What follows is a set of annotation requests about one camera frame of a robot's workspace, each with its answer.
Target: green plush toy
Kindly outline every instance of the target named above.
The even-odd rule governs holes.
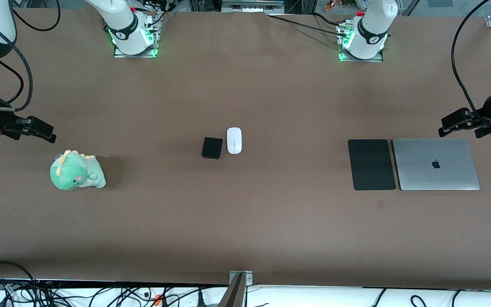
[[[66,150],[57,157],[50,167],[50,179],[60,190],[73,190],[76,187],[105,186],[104,173],[94,156],[79,154],[76,150]]]

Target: black power cord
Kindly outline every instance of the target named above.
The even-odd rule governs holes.
[[[458,296],[458,294],[461,292],[462,290],[458,290],[456,291],[456,293],[454,293],[454,295],[452,295],[452,307],[454,307],[454,304],[456,303],[456,296]]]
[[[26,107],[28,107],[30,101],[32,101],[32,95],[33,95],[33,76],[32,76],[32,70],[29,68],[28,61],[26,60],[26,58],[24,57],[24,55],[22,54],[22,52],[20,52],[20,50],[18,50],[18,48],[15,46],[15,44],[12,43],[12,41],[10,41],[5,35],[3,35],[3,33],[1,33],[1,31],[0,31],[0,37],[8,45],[11,46],[12,50],[14,50],[16,52],[16,54],[18,54],[18,56],[20,57],[20,60],[22,60],[22,63],[24,63],[24,66],[26,67],[26,72],[28,73],[28,82],[29,82],[28,98],[26,98],[26,102],[24,103],[24,105],[22,105],[21,107],[18,107],[18,108],[9,107],[9,108],[6,108],[6,109],[0,109],[0,111],[10,111],[10,112],[22,111]]]
[[[386,290],[387,290],[387,288],[382,289],[382,292],[380,292],[380,294],[376,298],[376,301],[374,301],[374,305],[372,305],[372,307],[378,306],[378,303],[380,303],[380,299],[382,299],[382,295],[384,295],[384,292],[386,292]]]
[[[313,12],[312,15],[317,16],[317,17],[323,19],[323,21],[325,21],[326,23],[328,23],[330,25],[333,25],[333,26],[337,26],[339,23],[343,23],[344,21],[346,21],[346,20],[341,20],[341,21],[333,22],[333,21],[331,21],[329,19],[326,19],[325,16],[319,14],[319,12]]]
[[[56,17],[56,22],[54,23],[54,25],[52,25],[51,27],[48,27],[47,29],[40,29],[40,28],[34,27],[34,26],[30,25],[26,20],[24,20],[24,18],[22,18],[22,16],[20,16],[16,12],[16,10],[12,10],[12,12],[16,15],[16,17],[18,17],[18,19],[20,19],[22,21],[22,23],[24,23],[26,26],[29,26],[31,29],[34,29],[36,31],[46,32],[46,31],[50,31],[50,30],[56,28],[56,26],[60,23],[60,17],[62,16],[62,10],[60,9],[60,1],[59,0],[56,0],[56,7],[58,8],[58,16]]]
[[[422,306],[418,306],[418,305],[416,305],[416,303],[415,303],[415,301],[414,301],[415,299],[419,299],[419,301],[421,301],[421,302],[422,302]],[[425,305],[425,301],[423,301],[423,299],[422,299],[421,297],[417,296],[417,295],[413,295],[413,296],[411,296],[411,297],[410,297],[410,303],[411,303],[411,304],[412,304],[414,307],[427,307],[427,305]]]
[[[171,305],[173,305],[173,303],[177,302],[177,305],[179,306],[179,301],[183,298],[183,297],[187,297],[193,293],[196,293],[198,291],[202,291],[202,290],[205,290],[205,289],[210,289],[210,288],[218,288],[218,287],[221,287],[221,286],[207,286],[207,287],[202,287],[202,288],[198,288],[197,290],[193,290],[193,291],[190,291],[188,293],[185,293],[184,295],[182,296],[179,296],[177,297],[177,299],[175,299],[175,301],[172,301],[171,303],[168,304],[168,307],[170,307]]]
[[[166,14],[167,12],[169,12],[169,11],[162,12],[162,14],[160,14],[160,17],[158,17],[158,19],[156,21],[149,23],[147,26],[150,27],[152,25],[156,25],[156,23],[158,23],[162,19],[162,17],[164,17],[164,14]]]
[[[8,70],[10,70],[10,72],[12,72],[13,74],[15,74],[18,77],[18,80],[20,80],[20,88],[18,89],[18,92],[14,96],[12,96],[11,99],[9,99],[7,101],[7,103],[10,104],[13,101],[15,101],[20,96],[20,94],[22,93],[22,90],[24,89],[24,79],[22,78],[22,76],[20,76],[20,74],[18,72],[16,72],[16,70],[14,70],[13,68],[11,68],[7,64],[3,63],[1,60],[0,60],[0,65],[3,66],[3,67],[5,67],[5,68],[7,68]]]
[[[456,41],[458,41],[458,35],[462,31],[462,27],[465,25],[466,21],[469,20],[469,17],[471,17],[471,15],[475,14],[475,12],[479,8],[481,8],[481,6],[485,5],[487,2],[489,2],[489,0],[483,0],[482,2],[480,2],[479,5],[475,6],[475,8],[473,8],[469,12],[469,14],[467,14],[465,16],[465,18],[462,20],[462,23],[460,23],[460,25],[458,27],[458,30],[456,31],[456,35],[454,35],[454,41],[452,41],[452,49],[450,51],[450,55],[451,55],[451,60],[452,60],[452,71],[454,72],[454,76],[456,77],[456,80],[458,81],[459,87],[462,88],[463,94],[465,95],[465,99],[467,99],[467,102],[469,103],[469,106],[471,107],[471,110],[473,111],[473,113],[475,114],[475,116],[483,124],[485,124],[486,126],[489,126],[491,128],[491,124],[488,121],[486,121],[485,119],[483,119],[483,117],[481,117],[479,115],[479,112],[475,108],[475,105],[473,104],[473,101],[472,101],[471,97],[469,96],[469,93],[467,92],[467,89],[465,88],[465,85],[463,85],[463,82],[462,82],[461,78],[458,75],[458,70],[456,70],[456,59],[455,59],[455,56],[454,56],[454,51],[456,50]]]
[[[28,270],[26,270],[26,268],[24,268],[23,266],[21,266],[19,264],[16,264],[15,262],[0,261],[0,264],[5,264],[5,265],[8,265],[8,266],[15,266],[15,267],[19,268],[22,272],[24,272],[31,281],[34,280],[33,276],[31,275],[31,273]]]
[[[275,18],[275,19],[287,21],[288,23],[294,23],[295,25],[299,25],[299,26],[306,27],[306,28],[309,28],[309,29],[314,29],[316,31],[330,33],[330,34],[336,35],[336,36],[342,36],[342,37],[345,37],[346,36],[344,33],[336,33],[336,32],[333,32],[333,31],[327,31],[327,30],[324,30],[324,29],[320,29],[320,28],[308,26],[308,25],[305,25],[304,23],[297,23],[296,21],[292,21],[292,20],[289,20],[289,19],[284,19],[284,18],[281,18],[281,17],[278,17],[278,16],[274,16],[274,15],[268,15],[268,17],[272,17],[272,18]]]
[[[204,295],[202,294],[201,288],[199,288],[198,291],[198,307],[206,307],[206,303],[204,303]]]

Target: laptop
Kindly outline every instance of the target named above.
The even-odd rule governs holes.
[[[394,139],[403,191],[480,190],[466,139]]]

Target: wireless mouse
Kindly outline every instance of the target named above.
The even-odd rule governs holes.
[[[226,131],[226,148],[232,155],[242,152],[242,130],[238,127]]]

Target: table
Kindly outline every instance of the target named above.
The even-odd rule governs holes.
[[[113,58],[92,8],[48,33],[17,23],[35,82],[20,114],[58,138],[0,136],[0,260],[36,278],[224,283],[248,269],[265,284],[491,288],[491,136],[449,136],[470,140],[480,191],[355,191],[347,153],[349,139],[436,138],[467,106],[450,67],[460,20],[397,18],[383,64],[339,62],[331,35],[263,13],[177,13],[149,60]],[[456,64],[480,107],[483,19]],[[0,97],[17,86],[0,67]],[[233,126],[242,153],[203,159],[203,138]],[[98,156],[107,187],[57,190],[49,166],[66,149]]]

